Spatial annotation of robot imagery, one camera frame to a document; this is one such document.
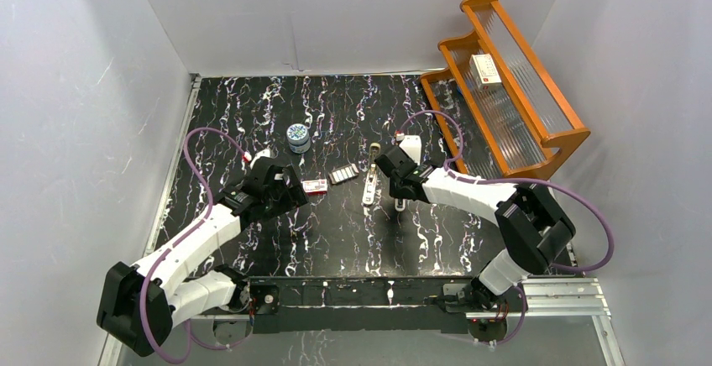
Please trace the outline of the light blue eraser block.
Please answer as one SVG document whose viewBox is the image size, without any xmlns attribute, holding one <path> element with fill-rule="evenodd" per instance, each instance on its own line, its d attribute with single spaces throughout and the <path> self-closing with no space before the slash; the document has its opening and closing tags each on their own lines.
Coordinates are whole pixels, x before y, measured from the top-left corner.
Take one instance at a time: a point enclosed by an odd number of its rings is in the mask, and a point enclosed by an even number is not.
<svg viewBox="0 0 712 366">
<path fill-rule="evenodd" d="M 398 212 L 403 212 L 406 209 L 406 201 L 404 199 L 395 199 L 395 209 Z"/>
</svg>

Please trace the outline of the white red staple box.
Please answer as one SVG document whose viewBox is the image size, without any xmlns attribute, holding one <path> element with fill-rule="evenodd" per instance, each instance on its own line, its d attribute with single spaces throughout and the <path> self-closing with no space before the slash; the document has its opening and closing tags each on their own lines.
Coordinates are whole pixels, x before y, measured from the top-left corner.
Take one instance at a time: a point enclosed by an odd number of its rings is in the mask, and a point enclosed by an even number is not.
<svg viewBox="0 0 712 366">
<path fill-rule="evenodd" d="M 328 191 L 328 181 L 326 179 L 304 180 L 301 186 L 307 195 L 325 194 Z"/>
</svg>

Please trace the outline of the cream white stapler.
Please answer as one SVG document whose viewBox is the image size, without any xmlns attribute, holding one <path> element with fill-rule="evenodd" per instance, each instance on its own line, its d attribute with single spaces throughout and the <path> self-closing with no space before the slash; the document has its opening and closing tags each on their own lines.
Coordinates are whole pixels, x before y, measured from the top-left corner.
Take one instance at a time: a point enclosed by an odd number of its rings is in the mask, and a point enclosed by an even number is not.
<svg viewBox="0 0 712 366">
<path fill-rule="evenodd" d="M 369 167 L 366 172 L 364 193 L 362 195 L 362 204 L 365 207 L 371 206 L 375 201 L 376 187 L 378 184 L 378 167 L 375 159 L 380 154 L 380 144 L 373 142 L 369 146 Z"/>
</svg>

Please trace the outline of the grey staple tray insert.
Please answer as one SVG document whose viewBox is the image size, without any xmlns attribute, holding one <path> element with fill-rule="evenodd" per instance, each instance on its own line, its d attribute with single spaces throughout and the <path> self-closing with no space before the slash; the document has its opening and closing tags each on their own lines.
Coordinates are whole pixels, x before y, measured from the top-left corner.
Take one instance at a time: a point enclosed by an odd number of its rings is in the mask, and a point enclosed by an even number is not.
<svg viewBox="0 0 712 366">
<path fill-rule="evenodd" d="M 359 176 L 359 169 L 355 164 L 348 164 L 338 167 L 328 173 L 329 182 L 335 186 L 346 181 L 353 180 Z"/>
</svg>

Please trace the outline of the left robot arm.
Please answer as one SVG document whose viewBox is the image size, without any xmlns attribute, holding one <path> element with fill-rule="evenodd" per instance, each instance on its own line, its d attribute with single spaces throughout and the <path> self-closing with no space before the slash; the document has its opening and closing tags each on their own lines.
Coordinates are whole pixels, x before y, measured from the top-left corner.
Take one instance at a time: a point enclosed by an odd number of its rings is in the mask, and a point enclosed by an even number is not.
<svg viewBox="0 0 712 366">
<path fill-rule="evenodd" d="M 214 308 L 252 309 L 249 277 L 224 264 L 192 279 L 191 273 L 254 223 L 308 202 L 292 165 L 262 156 L 247 174 L 212 196 L 208 208 L 171 240 L 133 264 L 106 274 L 97 325 L 141 357 L 156 353 L 171 331 Z"/>
</svg>

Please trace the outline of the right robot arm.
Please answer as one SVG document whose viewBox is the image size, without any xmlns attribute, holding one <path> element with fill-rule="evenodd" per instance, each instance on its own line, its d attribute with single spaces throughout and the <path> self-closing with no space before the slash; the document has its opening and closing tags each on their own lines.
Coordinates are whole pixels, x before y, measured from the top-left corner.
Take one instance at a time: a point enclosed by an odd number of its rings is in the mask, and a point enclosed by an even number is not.
<svg viewBox="0 0 712 366">
<path fill-rule="evenodd" d="M 575 235 L 575 226 L 540 180 L 503 182 L 462 175 L 430 161 L 418 164 L 393 146 L 375 159 L 398 200 L 454 207 L 493 223 L 504 248 L 456 293 L 447 306 L 493 311 L 506 292 L 547 271 Z"/>
</svg>

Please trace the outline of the blue white round tin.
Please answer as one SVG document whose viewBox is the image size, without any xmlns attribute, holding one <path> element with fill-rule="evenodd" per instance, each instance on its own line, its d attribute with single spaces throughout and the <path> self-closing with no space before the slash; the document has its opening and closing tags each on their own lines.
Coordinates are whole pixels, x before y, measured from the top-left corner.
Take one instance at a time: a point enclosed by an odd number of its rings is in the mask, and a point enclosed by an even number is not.
<svg viewBox="0 0 712 366">
<path fill-rule="evenodd" d="M 286 130 L 286 138 L 291 151 L 304 154 L 311 147 L 309 128 L 303 123 L 293 123 Z"/>
</svg>

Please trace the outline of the orange wooden shelf rack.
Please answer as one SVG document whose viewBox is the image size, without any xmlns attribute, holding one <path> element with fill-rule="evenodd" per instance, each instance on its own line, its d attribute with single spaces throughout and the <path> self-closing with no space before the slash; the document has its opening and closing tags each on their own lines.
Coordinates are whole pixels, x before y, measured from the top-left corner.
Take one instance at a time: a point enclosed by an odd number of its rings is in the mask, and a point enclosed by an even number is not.
<svg viewBox="0 0 712 366">
<path fill-rule="evenodd" d="M 420 77 L 453 168 L 485 179 L 550 180 L 590 135 L 499 0 L 463 0 L 470 33 L 443 39 L 443 69 Z M 479 91 L 470 56 L 491 54 L 502 87 Z"/>
</svg>

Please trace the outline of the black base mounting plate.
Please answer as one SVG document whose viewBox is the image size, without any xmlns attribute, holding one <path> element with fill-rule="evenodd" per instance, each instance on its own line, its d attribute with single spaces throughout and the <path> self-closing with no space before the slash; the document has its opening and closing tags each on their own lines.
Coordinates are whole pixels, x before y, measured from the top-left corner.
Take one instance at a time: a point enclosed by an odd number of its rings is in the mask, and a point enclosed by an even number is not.
<svg viewBox="0 0 712 366">
<path fill-rule="evenodd" d="M 219 321 L 251 322 L 254 332 L 423 330 L 500 339 L 525 309 L 511 288 L 490 309 L 447 306 L 446 293 L 468 276 L 253 277 L 252 304 L 242 311 L 203 312 Z"/>
</svg>

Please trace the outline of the white red box on shelf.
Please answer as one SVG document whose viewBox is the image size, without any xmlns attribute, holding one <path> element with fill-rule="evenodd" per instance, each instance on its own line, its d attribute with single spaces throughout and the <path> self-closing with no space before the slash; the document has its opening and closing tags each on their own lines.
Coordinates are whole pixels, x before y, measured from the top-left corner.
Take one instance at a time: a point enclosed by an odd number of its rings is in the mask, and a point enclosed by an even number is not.
<svg viewBox="0 0 712 366">
<path fill-rule="evenodd" d="M 479 91 L 502 87 L 502 80 L 491 54 L 471 55 L 469 64 L 474 84 Z"/>
</svg>

